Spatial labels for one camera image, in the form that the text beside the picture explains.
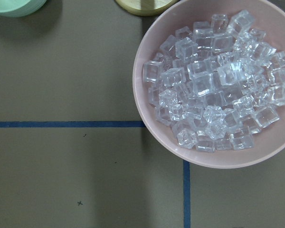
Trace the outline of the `pink bowl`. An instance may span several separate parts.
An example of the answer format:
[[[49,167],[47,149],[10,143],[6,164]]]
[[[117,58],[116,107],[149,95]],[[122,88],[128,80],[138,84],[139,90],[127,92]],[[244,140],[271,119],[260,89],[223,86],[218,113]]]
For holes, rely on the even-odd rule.
[[[241,168],[262,162],[285,148],[285,106],[280,119],[254,137],[255,146],[244,150],[213,153],[189,150],[178,145],[171,129],[155,119],[143,83],[142,67],[176,29],[195,21],[210,20],[213,14],[233,16],[247,10],[255,17],[253,27],[267,32],[265,41],[285,52],[285,12],[267,0],[182,0],[162,13],[145,33],[133,65],[133,94],[139,114],[151,134],[178,157],[191,163],[218,169]]]

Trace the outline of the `wooden stand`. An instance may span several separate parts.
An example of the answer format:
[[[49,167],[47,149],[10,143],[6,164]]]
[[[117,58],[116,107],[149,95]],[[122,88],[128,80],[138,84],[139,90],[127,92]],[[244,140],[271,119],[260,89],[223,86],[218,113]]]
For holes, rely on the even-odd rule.
[[[125,11],[137,16],[156,16],[163,13],[178,0],[116,0]]]

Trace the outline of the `green bowl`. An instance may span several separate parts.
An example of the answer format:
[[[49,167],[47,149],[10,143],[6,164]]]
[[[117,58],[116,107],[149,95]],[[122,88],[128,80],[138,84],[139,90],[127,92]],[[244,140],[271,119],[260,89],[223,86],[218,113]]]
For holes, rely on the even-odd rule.
[[[23,17],[40,9],[47,0],[0,0],[0,15]]]

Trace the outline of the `clear ice cubes pile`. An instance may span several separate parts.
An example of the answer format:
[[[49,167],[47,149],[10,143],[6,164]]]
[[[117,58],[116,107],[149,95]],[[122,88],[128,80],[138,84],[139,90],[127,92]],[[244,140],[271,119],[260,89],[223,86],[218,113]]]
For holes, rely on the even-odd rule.
[[[144,63],[149,104],[178,145],[199,152],[254,146],[285,105],[285,53],[242,10],[212,15],[169,36]]]

